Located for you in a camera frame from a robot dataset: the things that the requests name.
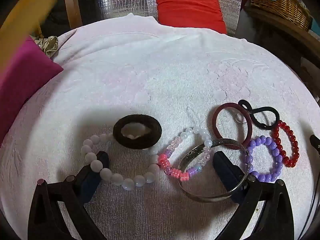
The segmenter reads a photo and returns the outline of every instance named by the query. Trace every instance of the magenta cushion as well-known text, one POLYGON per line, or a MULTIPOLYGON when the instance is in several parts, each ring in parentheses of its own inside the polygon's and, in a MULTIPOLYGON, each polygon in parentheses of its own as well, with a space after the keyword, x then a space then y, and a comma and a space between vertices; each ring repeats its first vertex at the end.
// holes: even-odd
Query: magenta cushion
POLYGON ((32 38, 18 48, 0 76, 0 145, 23 104, 62 70, 32 38))

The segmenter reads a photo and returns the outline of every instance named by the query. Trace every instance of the silver bangle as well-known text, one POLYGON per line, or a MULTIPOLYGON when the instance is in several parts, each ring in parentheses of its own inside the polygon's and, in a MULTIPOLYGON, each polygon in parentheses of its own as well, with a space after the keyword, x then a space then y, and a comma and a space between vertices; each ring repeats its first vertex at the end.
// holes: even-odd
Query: silver bangle
MULTIPOLYGON (((225 144, 233 144, 236 146, 240 147, 240 150, 243 150, 245 152, 245 154, 247 156, 249 156, 249 152, 246 150, 246 148, 239 142, 232 140, 232 139, 217 139, 212 141, 212 147, 216 147, 219 145, 225 145, 225 144)), ((181 170, 182 172, 184 172, 187 168, 187 166, 189 165, 189 163, 191 163, 199 154, 201 154, 203 152, 203 148, 204 145, 199 145, 195 148, 193 148, 179 163, 178 166, 178 170, 181 170)), ((228 192, 221 194, 221 195, 217 195, 217 196, 198 196, 198 195, 193 195, 189 192, 187 192, 183 186, 182 186, 182 182, 179 180, 179 185, 182 189, 182 191, 186 194, 186 196, 192 200, 195 200, 197 202, 204 202, 204 203, 210 203, 210 202, 216 202, 216 201, 221 201, 224 200, 226 198, 229 198, 233 193, 235 193, 244 183, 244 181, 246 180, 246 178, 248 177, 249 174, 249 169, 250 169, 250 163, 248 163, 247 168, 246 168, 246 172, 243 176, 243 178, 241 179, 241 181, 239 182, 239 184, 237 186, 235 186, 232 190, 229 190, 228 192)))

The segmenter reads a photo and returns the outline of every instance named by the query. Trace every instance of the black hair tie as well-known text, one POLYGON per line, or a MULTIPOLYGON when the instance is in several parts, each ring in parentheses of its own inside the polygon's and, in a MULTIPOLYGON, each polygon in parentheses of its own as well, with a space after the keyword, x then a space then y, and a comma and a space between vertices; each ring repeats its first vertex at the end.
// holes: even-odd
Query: black hair tie
POLYGON ((160 123, 153 117, 145 114, 131 114, 121 118, 113 127, 113 137, 122 146, 130 149, 146 149, 155 145, 161 137, 162 128, 160 123), (142 123, 151 132, 136 139, 130 139, 121 133, 121 129, 129 123, 142 123))
POLYGON ((264 106, 264 107, 259 107, 256 109, 252 109, 251 105, 249 104, 248 101, 241 99, 238 102, 239 105, 241 105, 244 109, 246 109, 250 115, 251 121, 255 124, 255 126, 264 129, 264 130, 272 130, 273 128, 276 127, 277 123, 280 120, 280 115, 276 109, 270 106, 264 106), (269 111, 275 114, 276 116, 276 121, 273 125, 266 125, 265 123, 260 123, 258 120, 254 117, 254 114, 264 112, 264 111, 269 111))

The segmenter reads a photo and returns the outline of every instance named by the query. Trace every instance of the purple beaded bracelet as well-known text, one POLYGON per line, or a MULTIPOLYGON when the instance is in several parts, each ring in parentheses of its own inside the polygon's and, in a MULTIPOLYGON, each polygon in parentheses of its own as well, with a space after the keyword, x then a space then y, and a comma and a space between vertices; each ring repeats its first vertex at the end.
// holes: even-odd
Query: purple beaded bracelet
POLYGON ((249 142, 249 146, 247 147, 247 150, 249 152, 249 156, 246 156, 245 163, 247 163, 247 164, 250 163, 249 172, 251 173, 251 175, 255 176, 261 182, 274 182, 274 181, 276 181, 277 177, 280 176, 281 169, 283 166, 282 156, 279 154, 279 149, 277 148, 276 143, 273 142, 270 137, 266 138, 264 135, 261 135, 260 137, 256 138, 255 140, 251 140, 249 142), (268 148, 272 151, 272 155, 275 157, 276 166, 275 166, 273 173, 271 173, 271 174, 270 173, 262 174, 262 173, 259 173, 259 172, 253 170, 253 165, 252 165, 253 149, 256 146, 259 146, 261 144, 268 146, 268 148))

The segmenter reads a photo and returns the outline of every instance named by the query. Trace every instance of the wicker basket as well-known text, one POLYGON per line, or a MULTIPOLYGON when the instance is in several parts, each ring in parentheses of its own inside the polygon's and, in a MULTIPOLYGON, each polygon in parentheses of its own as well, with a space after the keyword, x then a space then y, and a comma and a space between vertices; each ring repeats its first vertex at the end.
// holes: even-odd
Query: wicker basket
POLYGON ((305 31, 308 31, 311 16, 297 0, 250 0, 251 4, 265 11, 279 15, 294 23, 305 31))

